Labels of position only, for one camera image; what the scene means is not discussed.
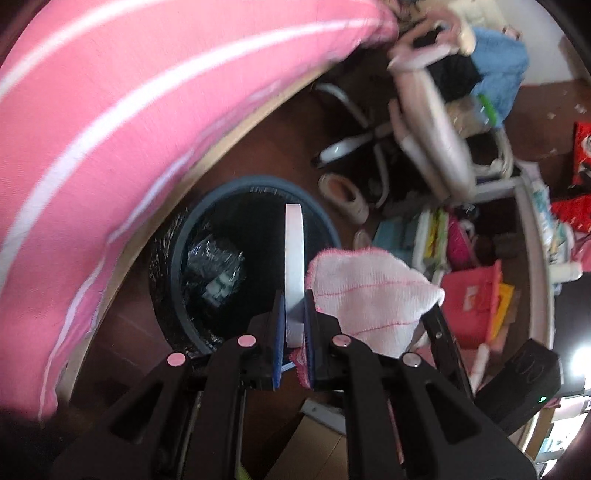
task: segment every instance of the light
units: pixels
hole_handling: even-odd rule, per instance
[[[571,370],[574,375],[585,377],[585,390],[591,388],[591,347],[579,348],[573,355]]]

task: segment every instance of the white towel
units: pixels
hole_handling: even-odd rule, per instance
[[[396,358],[410,347],[421,316],[442,304],[445,295],[418,271],[374,247],[319,253],[309,265],[306,289],[314,292],[316,310],[336,317],[343,333]],[[309,386],[303,349],[291,359],[300,382]]]

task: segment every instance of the white stripe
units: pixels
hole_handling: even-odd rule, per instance
[[[92,28],[100,27],[110,20],[122,17],[135,10],[167,1],[171,0],[120,0],[101,5],[76,18],[27,53],[0,79],[0,102],[15,85],[22,81],[43,60],[68,43],[86,34]]]
[[[109,235],[107,239],[105,253],[103,254],[102,258],[100,259],[98,265],[90,274],[90,276],[84,281],[82,286],[76,292],[74,296],[74,300],[70,304],[68,311],[66,313],[66,321],[64,325],[61,327],[60,334],[57,337],[56,344],[53,347],[53,350],[49,354],[49,358],[47,359],[47,364],[45,367],[45,371],[43,372],[43,383],[41,385],[41,394],[39,397],[39,411],[37,413],[37,418],[41,421],[43,415],[43,408],[45,407],[45,400],[47,395],[47,382],[49,379],[49,372],[51,370],[51,364],[53,363],[60,347],[66,341],[67,335],[70,332],[70,328],[72,323],[74,322],[74,318],[76,316],[76,311],[78,310],[78,306],[80,302],[86,295],[86,292],[90,289],[90,287],[95,283],[96,279],[100,275],[103,267],[105,266],[106,261],[106,252],[110,245],[112,245],[121,235],[123,235],[130,227],[135,223],[135,221],[142,215],[150,206],[150,204],[154,201],[154,199],[158,196],[158,194],[162,191],[162,189],[166,186],[166,184],[173,178],[173,176],[184,166],[187,164],[189,160],[191,160],[194,153],[194,149],[192,148],[189,150],[185,155],[180,157],[171,166],[162,174],[156,182],[150,187],[144,198],[141,200],[139,205],[131,212],[127,220],[125,220],[121,226],[112,234]]]
[[[12,223],[0,251],[0,295],[19,250],[52,198],[93,150],[148,105],[202,73],[263,48],[307,35],[368,25],[377,26],[381,23],[374,18],[337,20],[254,35],[199,54],[164,71],[128,94],[83,130],[47,169],[43,178],[31,191]]]

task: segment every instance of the trash can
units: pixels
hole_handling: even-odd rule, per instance
[[[158,230],[152,240],[150,295],[175,350],[190,357],[211,353],[244,333],[253,316],[271,310],[275,291],[284,287],[286,203],[302,207],[306,264],[321,250],[340,248],[330,218],[309,194],[267,176],[226,183],[180,209]],[[216,266],[223,264],[226,271],[195,283],[191,255],[196,251],[206,262],[220,260]],[[227,294],[212,299],[212,286]]]

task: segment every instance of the brown floor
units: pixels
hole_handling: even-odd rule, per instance
[[[591,88],[579,82],[526,87],[506,122],[519,158],[538,161],[545,181],[555,191],[568,185],[571,172],[573,122],[591,121]],[[321,172],[310,159],[332,141],[351,133],[340,125],[333,110],[302,92],[257,126],[198,183],[198,197],[229,180],[251,174],[269,174],[294,182],[311,193],[332,218],[343,246],[350,248],[357,230],[317,194]],[[373,165],[373,158],[366,161]],[[73,404],[92,421],[130,385],[136,383],[170,347],[158,327],[148,292],[149,251],[144,251],[129,273],[109,310],[83,367]],[[294,419],[309,392],[294,372],[283,379],[280,392],[252,393],[245,418],[243,462],[253,478],[263,478],[289,438]]]

